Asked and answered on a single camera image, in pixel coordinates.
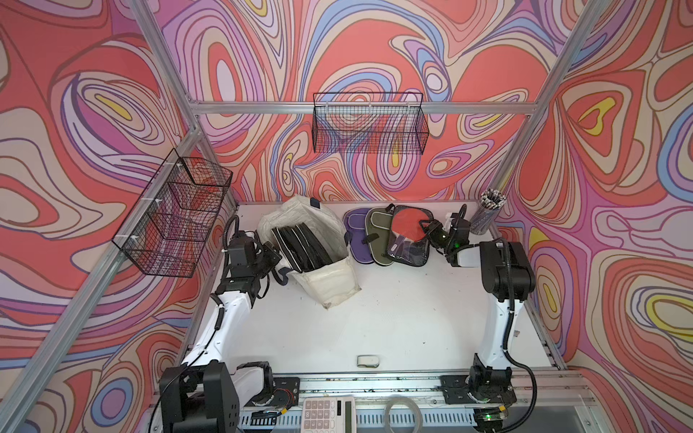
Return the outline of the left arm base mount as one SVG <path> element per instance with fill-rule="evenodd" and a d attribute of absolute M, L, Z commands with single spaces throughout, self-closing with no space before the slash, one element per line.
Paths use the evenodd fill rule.
<path fill-rule="evenodd" d="M 300 402 L 301 379 L 298 376 L 275 377 L 274 392 L 254 397 L 245 405 L 251 408 L 290 409 Z"/>

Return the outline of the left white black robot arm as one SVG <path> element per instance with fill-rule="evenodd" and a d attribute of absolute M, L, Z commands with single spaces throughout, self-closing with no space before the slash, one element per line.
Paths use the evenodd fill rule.
<path fill-rule="evenodd" d="M 215 311 L 182 364 L 162 375 L 151 432 L 236 432 L 243 407 L 268 411 L 276 401 L 268 362 L 233 366 L 230 361 L 234 339 L 265 297 L 280 257 L 245 231 L 228 236 L 223 250 L 222 277 L 210 296 Z"/>

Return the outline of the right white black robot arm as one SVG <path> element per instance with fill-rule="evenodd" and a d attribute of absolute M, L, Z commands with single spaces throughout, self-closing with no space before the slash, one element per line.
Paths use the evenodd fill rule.
<path fill-rule="evenodd" d="M 528 373 L 532 388 L 537 387 L 532 368 L 511 355 L 516 319 L 536 288 L 536 277 L 521 244 L 503 237 L 471 244 L 470 223 L 464 219 L 466 209 L 462 206 L 453 215 L 448 229 L 436 219 L 422 220 L 420 228 L 453 267 L 462 265 L 463 252 L 478 249 L 481 281 L 490 307 L 481 348 L 474 355 L 462 389 L 474 402 L 511 404 L 516 401 L 512 386 L 515 369 Z"/>

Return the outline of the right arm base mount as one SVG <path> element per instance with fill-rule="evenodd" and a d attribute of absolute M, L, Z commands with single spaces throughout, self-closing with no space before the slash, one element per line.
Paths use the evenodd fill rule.
<path fill-rule="evenodd" d="M 446 404 L 482 404 L 512 406 L 517 402 L 510 381 L 500 376 L 490 379 L 468 375 L 442 375 L 440 391 Z"/>

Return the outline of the beige canvas tote bag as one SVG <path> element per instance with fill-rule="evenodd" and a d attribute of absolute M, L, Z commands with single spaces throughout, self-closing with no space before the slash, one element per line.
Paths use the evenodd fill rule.
<path fill-rule="evenodd" d="M 275 280 L 281 285 L 295 281 L 326 310 L 361 291 L 350 235 L 341 218 L 319 200 L 291 198 L 260 218 L 257 234 L 281 256 Z"/>

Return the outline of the purple paddle case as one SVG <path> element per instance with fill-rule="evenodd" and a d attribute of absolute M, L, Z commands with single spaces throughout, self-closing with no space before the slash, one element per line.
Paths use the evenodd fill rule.
<path fill-rule="evenodd" d="M 368 207 L 358 207 L 350 209 L 343 216 L 343 224 L 348 234 L 349 249 L 355 261 L 360 264 L 373 264 L 374 258 L 370 247 L 365 244 L 366 240 L 366 216 L 370 209 Z"/>

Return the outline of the olive green paddle case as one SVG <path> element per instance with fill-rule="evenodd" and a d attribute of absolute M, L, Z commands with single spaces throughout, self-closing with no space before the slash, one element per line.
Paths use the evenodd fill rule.
<path fill-rule="evenodd" d="M 390 204 L 387 207 L 374 207 L 366 214 L 366 239 L 363 243 L 368 246 L 374 263 L 383 267 L 393 263 L 387 254 L 387 247 L 394 210 L 395 205 Z"/>

